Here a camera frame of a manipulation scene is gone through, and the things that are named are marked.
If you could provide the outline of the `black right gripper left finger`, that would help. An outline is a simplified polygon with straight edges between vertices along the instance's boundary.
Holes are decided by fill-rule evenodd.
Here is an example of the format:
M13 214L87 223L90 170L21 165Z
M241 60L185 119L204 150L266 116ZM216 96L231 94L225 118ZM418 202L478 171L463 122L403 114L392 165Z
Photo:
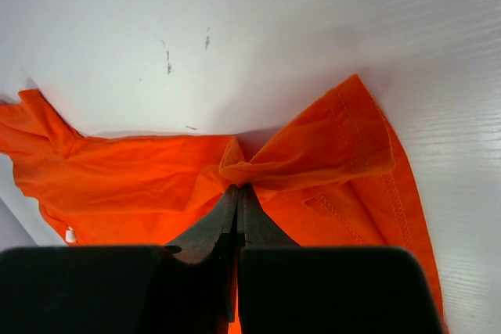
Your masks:
M4 333L225 333L238 189L164 246L21 247L1 254Z

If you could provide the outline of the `orange t shirt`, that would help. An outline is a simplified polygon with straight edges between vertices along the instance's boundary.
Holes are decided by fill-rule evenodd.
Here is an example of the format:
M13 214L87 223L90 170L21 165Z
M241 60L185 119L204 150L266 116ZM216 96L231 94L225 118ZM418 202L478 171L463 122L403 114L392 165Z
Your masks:
M37 89L1 106L1 151L63 246L164 246L236 187L232 280L238 303L237 203L251 186L300 246L402 248L421 266L447 330L427 223L395 131L359 77L328 91L251 158L229 135L80 135Z

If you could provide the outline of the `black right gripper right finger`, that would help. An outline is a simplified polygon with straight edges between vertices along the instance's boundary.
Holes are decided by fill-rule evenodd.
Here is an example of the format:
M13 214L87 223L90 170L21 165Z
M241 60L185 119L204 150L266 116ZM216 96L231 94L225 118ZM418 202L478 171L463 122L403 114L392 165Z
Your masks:
M237 203L244 333L443 333L417 259L388 246L305 247L245 185Z

